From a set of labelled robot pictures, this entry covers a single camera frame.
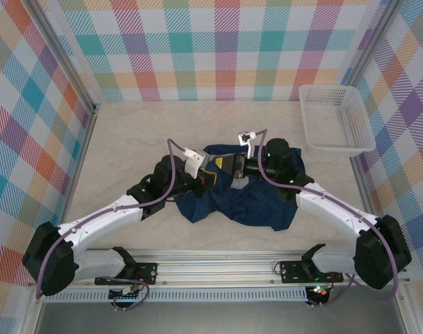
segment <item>floor surface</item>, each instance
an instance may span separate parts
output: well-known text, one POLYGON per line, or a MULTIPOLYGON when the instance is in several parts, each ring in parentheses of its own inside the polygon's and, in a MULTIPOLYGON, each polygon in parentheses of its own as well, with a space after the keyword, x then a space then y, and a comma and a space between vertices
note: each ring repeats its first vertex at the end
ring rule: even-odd
MULTIPOLYGON (((285 138, 292 147, 303 149, 306 173, 323 188, 362 208, 349 159, 306 152, 299 102, 108 102, 100 109, 67 221, 112 203, 152 173, 168 152, 168 137, 182 147, 203 149, 237 144, 238 133, 264 128, 269 130, 267 140, 285 138)), ((219 212, 192 224, 174 203, 167 203, 164 210, 109 235, 95 247, 268 251, 307 250, 321 242, 341 245, 347 239, 300 210, 288 230, 274 232, 238 224, 219 212)))

